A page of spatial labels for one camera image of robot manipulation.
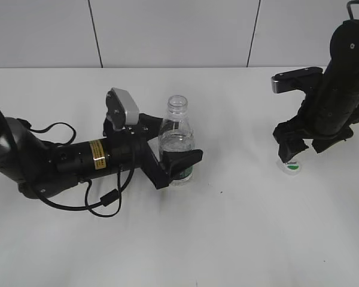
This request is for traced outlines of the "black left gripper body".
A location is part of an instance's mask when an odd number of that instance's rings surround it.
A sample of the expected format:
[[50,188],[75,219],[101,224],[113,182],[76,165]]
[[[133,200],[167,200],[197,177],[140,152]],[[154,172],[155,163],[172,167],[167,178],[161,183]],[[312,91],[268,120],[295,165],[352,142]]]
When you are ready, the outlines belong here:
[[147,138],[142,134],[139,121],[134,126],[126,126],[115,132],[106,119],[103,124],[103,147],[107,168],[115,173],[140,168],[156,189],[169,186],[168,172],[154,155]]

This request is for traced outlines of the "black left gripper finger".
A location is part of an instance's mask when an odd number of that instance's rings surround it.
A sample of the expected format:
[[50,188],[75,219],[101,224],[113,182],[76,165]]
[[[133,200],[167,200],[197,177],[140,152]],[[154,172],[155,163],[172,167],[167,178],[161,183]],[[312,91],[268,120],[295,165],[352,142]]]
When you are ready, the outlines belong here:
[[203,157],[201,149],[182,152],[163,151],[162,163],[170,179],[185,179],[191,175],[193,166]]
[[139,123],[142,126],[142,134],[148,141],[158,137],[162,125],[162,118],[141,113]]

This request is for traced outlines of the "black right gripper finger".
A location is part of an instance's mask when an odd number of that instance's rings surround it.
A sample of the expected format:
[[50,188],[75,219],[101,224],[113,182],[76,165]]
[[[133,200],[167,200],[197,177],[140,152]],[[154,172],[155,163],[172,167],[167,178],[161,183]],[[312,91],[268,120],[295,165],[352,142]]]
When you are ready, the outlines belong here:
[[331,139],[314,139],[312,141],[312,147],[316,153],[322,153],[325,150],[329,149],[331,146],[341,142],[346,141],[345,138],[331,138]]
[[308,149],[301,138],[280,138],[277,143],[279,145],[278,155],[283,163],[289,162],[297,154]]

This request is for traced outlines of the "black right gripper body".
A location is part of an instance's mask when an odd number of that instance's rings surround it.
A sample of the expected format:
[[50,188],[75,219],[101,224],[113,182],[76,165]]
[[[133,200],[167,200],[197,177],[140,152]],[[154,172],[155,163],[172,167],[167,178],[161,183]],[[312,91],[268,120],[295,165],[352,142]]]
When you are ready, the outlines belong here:
[[353,124],[359,123],[359,98],[341,99],[320,106],[307,107],[307,101],[290,120],[279,123],[273,136],[280,138],[350,139],[354,135]]

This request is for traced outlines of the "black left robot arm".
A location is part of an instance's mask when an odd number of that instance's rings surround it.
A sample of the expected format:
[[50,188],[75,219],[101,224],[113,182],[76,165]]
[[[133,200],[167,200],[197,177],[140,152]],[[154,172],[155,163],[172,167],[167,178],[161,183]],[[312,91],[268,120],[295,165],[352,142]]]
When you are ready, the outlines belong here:
[[203,157],[201,149],[165,152],[158,160],[149,141],[158,137],[161,118],[137,113],[133,119],[116,95],[108,95],[103,138],[74,143],[38,139],[29,122],[0,111],[0,173],[29,199],[50,198],[80,182],[141,169],[156,189],[169,184]]

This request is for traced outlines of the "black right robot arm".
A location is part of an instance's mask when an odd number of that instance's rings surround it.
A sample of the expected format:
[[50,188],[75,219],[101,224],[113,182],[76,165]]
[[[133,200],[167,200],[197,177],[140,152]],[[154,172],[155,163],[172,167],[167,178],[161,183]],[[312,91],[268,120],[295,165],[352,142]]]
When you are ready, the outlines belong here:
[[351,125],[359,123],[359,19],[346,20],[335,30],[330,57],[326,69],[308,67],[271,78],[274,93],[305,94],[297,114],[273,131],[284,163],[307,149],[305,140],[321,153],[351,138]]

